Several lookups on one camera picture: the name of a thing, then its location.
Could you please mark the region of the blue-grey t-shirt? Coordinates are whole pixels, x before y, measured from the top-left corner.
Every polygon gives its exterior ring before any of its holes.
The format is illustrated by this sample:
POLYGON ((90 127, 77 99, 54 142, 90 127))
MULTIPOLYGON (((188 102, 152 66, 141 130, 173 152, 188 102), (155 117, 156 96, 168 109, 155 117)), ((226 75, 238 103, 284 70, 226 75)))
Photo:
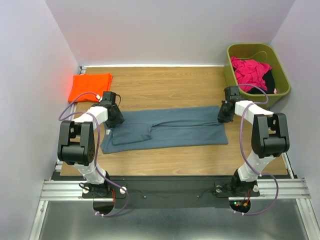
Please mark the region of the blue-grey t-shirt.
POLYGON ((106 128, 100 148, 104 154, 185 146, 226 145, 219 107, 201 106, 124 111, 124 122, 106 128))

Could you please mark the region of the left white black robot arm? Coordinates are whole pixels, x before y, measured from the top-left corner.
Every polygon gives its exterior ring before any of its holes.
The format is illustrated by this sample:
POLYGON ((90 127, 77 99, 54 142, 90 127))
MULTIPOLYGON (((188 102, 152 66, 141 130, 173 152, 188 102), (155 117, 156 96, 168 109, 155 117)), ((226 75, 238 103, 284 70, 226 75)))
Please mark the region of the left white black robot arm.
POLYGON ((110 180, 107 171, 102 169, 97 161, 101 140, 100 125, 106 124, 113 128, 124 122, 124 117, 116 103, 120 95, 112 91, 104 91, 101 95, 85 92, 84 95, 94 95, 98 100, 86 112, 74 112, 64 116, 63 110, 60 121, 57 157, 60 161, 76 168, 86 180, 79 186, 84 194, 92 194, 94 198, 115 197, 117 187, 110 180))

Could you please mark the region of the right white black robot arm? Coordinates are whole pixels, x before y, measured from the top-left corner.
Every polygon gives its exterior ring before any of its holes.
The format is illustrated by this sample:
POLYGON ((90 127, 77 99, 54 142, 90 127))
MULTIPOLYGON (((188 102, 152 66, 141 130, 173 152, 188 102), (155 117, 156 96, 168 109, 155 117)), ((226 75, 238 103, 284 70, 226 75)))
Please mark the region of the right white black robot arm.
POLYGON ((222 101, 217 120, 229 123, 233 121, 234 115, 241 117, 239 143, 244 159, 244 164, 232 176, 230 192, 235 196, 258 192, 257 179, 262 176, 264 168, 290 148, 287 117, 283 113, 274 113, 260 107, 259 102, 245 100, 237 85, 226 87, 224 95, 225 100, 222 101), (251 152, 248 157, 243 148, 244 121, 252 124, 251 152))

